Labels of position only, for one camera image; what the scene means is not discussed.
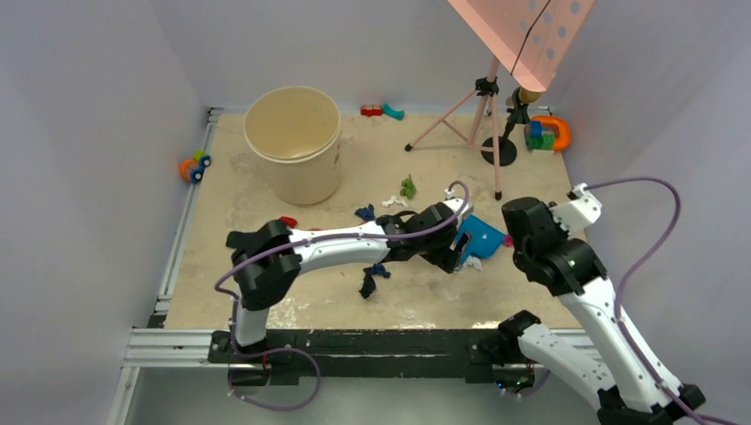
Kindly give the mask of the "black twisted paper scrap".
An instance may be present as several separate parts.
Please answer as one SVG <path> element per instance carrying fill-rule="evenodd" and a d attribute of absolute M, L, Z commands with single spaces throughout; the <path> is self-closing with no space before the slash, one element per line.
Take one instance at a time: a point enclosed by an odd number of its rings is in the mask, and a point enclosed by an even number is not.
<path fill-rule="evenodd" d="M 359 289 L 360 296 L 363 299 L 368 299 L 376 291 L 376 282 L 372 275 L 365 274 L 361 287 Z"/>

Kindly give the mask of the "blue dustpan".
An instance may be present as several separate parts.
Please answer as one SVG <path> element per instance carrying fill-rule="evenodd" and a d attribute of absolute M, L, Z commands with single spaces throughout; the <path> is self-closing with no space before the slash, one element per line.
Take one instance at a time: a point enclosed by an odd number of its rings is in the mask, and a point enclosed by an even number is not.
<path fill-rule="evenodd" d="M 459 264 L 469 257 L 488 259 L 504 243 L 506 234 L 475 215 L 468 216 L 458 227 L 454 249 L 460 254 Z"/>

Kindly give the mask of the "blue scrap on brush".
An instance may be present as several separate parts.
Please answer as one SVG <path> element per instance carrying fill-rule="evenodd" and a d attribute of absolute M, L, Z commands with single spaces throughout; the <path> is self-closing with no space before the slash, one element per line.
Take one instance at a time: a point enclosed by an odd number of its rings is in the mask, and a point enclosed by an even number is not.
<path fill-rule="evenodd" d="M 372 275 L 379 275 L 383 278 L 389 279 L 391 277 L 391 272 L 388 271 L 383 264 L 376 263 L 370 268 L 370 273 Z"/>

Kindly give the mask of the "red paper scrap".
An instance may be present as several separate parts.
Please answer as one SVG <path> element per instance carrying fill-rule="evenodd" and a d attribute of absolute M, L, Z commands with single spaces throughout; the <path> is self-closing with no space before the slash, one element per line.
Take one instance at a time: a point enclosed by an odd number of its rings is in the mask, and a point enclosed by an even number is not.
<path fill-rule="evenodd" d="M 288 216 L 281 216 L 279 221 L 283 222 L 288 228 L 295 228 L 298 225 L 297 220 Z"/>

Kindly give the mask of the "white paper scrap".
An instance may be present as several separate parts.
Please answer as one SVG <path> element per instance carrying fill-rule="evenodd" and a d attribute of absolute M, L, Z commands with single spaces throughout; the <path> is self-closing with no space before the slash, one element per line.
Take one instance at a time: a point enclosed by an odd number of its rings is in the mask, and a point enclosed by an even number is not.
<path fill-rule="evenodd" d="M 393 205 L 398 205 L 404 208 L 407 208 L 409 206 L 408 202 L 402 197 L 391 196 L 389 199 L 381 202 L 381 206 L 384 208 L 389 208 Z"/>

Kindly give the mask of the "red toy block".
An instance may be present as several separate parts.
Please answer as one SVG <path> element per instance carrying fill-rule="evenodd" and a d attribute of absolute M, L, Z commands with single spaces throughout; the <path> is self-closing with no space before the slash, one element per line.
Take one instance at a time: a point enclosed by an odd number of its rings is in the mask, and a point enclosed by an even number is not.
<path fill-rule="evenodd" d="M 383 115 L 383 108 L 379 104 L 365 104 L 360 107 L 360 114 L 366 117 Z"/>

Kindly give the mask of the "dark blue paper scrap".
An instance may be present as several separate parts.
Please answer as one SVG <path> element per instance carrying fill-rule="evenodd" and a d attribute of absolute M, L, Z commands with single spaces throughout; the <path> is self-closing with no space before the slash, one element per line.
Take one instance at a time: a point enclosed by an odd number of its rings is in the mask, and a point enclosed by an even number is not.
<path fill-rule="evenodd" d="M 354 215 L 363 222 L 369 222 L 376 219 L 375 207 L 372 204 L 363 206 L 355 210 Z"/>

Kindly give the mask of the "black microphone stand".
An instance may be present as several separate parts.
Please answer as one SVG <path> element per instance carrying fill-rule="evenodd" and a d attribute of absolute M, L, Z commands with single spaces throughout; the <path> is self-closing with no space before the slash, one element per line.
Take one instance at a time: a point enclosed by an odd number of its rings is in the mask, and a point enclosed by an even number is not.
<path fill-rule="evenodd" d="M 497 95 L 499 93 L 498 84 L 493 81 L 490 82 L 486 78 L 476 80 L 475 89 L 476 95 L 482 97 L 485 100 L 483 106 L 480 107 L 480 115 L 483 116 L 486 112 L 486 104 L 493 105 L 494 102 L 488 101 L 488 96 Z M 499 138 L 499 165 L 509 166 L 513 164 L 517 157 L 517 149 L 515 144 L 509 139 L 511 132 L 517 125 L 527 125 L 530 123 L 530 116 L 528 114 L 528 107 L 530 104 L 536 102 L 540 97 L 541 92 L 534 92 L 522 87 L 514 90 L 511 96 L 507 98 L 507 123 L 504 128 L 502 136 Z M 492 115 L 492 111 L 487 109 L 489 115 Z"/>

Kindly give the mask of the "white scrap near dustpan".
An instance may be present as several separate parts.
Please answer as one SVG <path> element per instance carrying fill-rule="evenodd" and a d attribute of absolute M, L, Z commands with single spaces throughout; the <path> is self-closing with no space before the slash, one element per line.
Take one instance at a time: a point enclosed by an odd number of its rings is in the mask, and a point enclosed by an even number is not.
<path fill-rule="evenodd" d="M 462 267 L 472 267 L 477 271 L 484 270 L 482 260 L 475 256 L 467 256 L 462 264 Z"/>

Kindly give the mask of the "beige plastic bucket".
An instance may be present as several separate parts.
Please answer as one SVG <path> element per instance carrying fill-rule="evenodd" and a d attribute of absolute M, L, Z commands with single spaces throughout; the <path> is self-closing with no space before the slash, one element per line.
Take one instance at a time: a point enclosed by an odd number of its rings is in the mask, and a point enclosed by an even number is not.
<path fill-rule="evenodd" d="M 341 127 L 332 98 L 306 86 L 267 92 L 244 117 L 246 142 L 267 185 L 293 205 L 320 203 L 339 187 Z"/>

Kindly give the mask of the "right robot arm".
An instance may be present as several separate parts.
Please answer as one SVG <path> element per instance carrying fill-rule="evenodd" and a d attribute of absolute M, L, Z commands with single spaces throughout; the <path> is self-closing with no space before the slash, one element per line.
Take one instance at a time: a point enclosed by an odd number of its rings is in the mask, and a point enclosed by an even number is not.
<path fill-rule="evenodd" d="M 521 197 L 501 208 L 514 265 L 569 310 L 600 358 L 564 342 L 526 310 L 500 323 L 497 356 L 503 363 L 533 360 L 546 367 L 595 409 L 602 424 L 671 424 L 706 398 L 661 363 L 616 308 L 614 285 L 593 248 L 573 237 L 600 217 L 600 208 L 590 194 L 561 205 Z"/>

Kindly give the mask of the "green blue toy blocks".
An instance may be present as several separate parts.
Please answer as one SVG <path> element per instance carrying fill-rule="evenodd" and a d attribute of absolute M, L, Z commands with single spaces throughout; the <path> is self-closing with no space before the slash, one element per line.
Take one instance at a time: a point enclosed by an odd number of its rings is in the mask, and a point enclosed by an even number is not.
<path fill-rule="evenodd" d="M 539 120 L 531 120 L 524 129 L 526 147 L 537 151 L 551 151 L 555 143 L 555 132 L 545 127 Z"/>

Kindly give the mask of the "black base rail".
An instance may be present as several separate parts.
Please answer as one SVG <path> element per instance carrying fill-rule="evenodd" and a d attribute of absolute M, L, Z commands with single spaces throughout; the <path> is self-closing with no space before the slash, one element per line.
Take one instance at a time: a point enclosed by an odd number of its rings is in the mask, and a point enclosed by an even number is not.
<path fill-rule="evenodd" d="M 303 377 L 461 379 L 502 390 L 532 388 L 543 373 L 496 329 L 271 329 L 234 349 L 214 331 L 207 354 L 238 386 L 296 385 Z"/>

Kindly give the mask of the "orange wheeled toy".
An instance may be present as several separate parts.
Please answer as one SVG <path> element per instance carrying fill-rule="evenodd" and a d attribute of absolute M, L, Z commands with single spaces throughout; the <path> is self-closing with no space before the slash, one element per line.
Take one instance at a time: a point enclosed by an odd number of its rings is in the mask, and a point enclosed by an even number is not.
<path fill-rule="evenodd" d="M 186 182 L 197 184 L 202 181 L 206 168 L 211 164 L 212 157 L 205 151 L 197 150 L 179 165 L 179 174 Z"/>

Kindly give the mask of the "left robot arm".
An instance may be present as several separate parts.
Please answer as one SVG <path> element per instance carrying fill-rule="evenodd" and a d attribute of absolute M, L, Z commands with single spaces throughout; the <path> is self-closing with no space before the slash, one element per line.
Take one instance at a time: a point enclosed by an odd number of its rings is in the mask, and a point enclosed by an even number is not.
<path fill-rule="evenodd" d="M 233 278 L 239 288 L 230 351 L 243 362 L 261 356 L 269 310 L 302 274 L 415 256 L 450 274 L 461 256 L 453 241 L 473 210 L 470 202 L 452 198 L 419 213 L 384 215 L 352 228 L 306 231 L 271 220 L 255 232 L 230 232 L 226 245 L 233 251 Z"/>

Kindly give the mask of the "pink music stand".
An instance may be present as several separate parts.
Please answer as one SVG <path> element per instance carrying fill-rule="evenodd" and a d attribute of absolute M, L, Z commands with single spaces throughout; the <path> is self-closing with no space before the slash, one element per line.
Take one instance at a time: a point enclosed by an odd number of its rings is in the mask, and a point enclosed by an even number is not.
<path fill-rule="evenodd" d="M 474 88 L 440 115 L 412 142 L 411 151 L 432 130 L 444 125 L 459 136 L 467 147 L 492 154 L 494 196 L 502 199 L 499 138 L 507 123 L 507 98 L 522 87 L 546 92 L 577 34 L 589 18 L 594 0 L 567 1 L 451 1 L 449 3 L 492 54 L 487 74 L 495 81 L 497 95 L 488 96 L 486 104 L 492 115 L 480 115 L 485 100 Z M 447 118 L 470 98 L 477 97 L 475 118 L 469 133 L 464 135 Z"/>

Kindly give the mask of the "green paper scrap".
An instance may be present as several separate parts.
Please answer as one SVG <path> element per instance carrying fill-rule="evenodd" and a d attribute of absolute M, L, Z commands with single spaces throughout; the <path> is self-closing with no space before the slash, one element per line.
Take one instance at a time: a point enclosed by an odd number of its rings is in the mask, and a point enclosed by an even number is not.
<path fill-rule="evenodd" d="M 399 194 L 408 200 L 412 200 L 416 195 L 416 192 L 417 189 L 414 185 L 412 175 L 409 174 L 406 179 L 401 181 Z"/>

